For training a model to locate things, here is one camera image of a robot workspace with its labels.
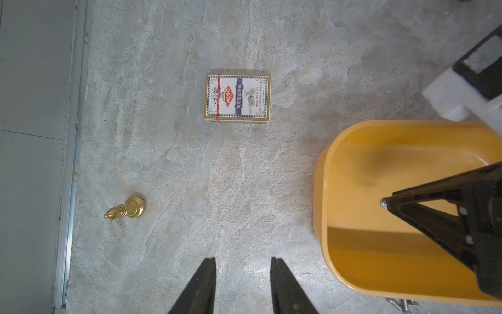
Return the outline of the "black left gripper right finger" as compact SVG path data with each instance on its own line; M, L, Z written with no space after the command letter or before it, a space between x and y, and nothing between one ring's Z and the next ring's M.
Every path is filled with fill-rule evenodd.
M314 313L318 311L283 259L273 257L270 270L273 313Z

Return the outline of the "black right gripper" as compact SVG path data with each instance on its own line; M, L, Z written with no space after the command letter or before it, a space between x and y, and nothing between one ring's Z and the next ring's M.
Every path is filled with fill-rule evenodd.
M501 300L501 163L394 192L387 210L475 272L479 290ZM423 205L444 200L466 218Z

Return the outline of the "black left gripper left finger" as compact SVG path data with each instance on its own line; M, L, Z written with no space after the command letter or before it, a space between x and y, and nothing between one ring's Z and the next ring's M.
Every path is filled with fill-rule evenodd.
M216 259L206 258L202 261L168 314L213 314L215 293Z

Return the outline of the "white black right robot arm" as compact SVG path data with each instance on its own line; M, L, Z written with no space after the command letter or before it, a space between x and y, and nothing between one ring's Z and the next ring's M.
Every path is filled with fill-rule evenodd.
M501 28L497 27L422 94L444 118L473 113L501 133ZM501 299L501 163L383 198L380 205L473 271Z

